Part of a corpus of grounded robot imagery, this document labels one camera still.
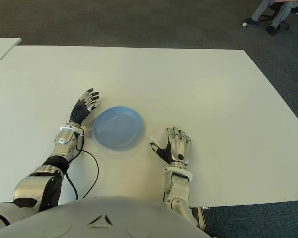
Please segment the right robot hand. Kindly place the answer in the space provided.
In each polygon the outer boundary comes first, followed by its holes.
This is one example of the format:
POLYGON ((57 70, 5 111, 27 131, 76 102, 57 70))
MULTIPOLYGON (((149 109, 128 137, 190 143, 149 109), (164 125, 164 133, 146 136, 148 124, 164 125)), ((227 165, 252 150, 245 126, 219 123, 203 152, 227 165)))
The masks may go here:
POLYGON ((151 149, 165 162, 171 165, 173 162, 180 162, 184 165, 189 164, 189 154, 191 149, 191 138, 185 132, 176 127, 168 127, 167 145, 160 147, 155 142, 151 142, 151 149))

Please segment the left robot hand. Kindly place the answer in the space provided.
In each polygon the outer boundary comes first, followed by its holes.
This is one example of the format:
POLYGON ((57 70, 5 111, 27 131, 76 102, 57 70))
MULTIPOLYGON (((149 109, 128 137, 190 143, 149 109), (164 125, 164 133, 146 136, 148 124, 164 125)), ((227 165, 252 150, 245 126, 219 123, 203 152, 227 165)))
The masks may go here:
POLYGON ((93 88, 88 89, 81 95, 77 103, 74 105, 69 122, 82 125, 82 122, 94 109, 99 107, 100 103, 101 99, 99 92, 95 91, 93 88))

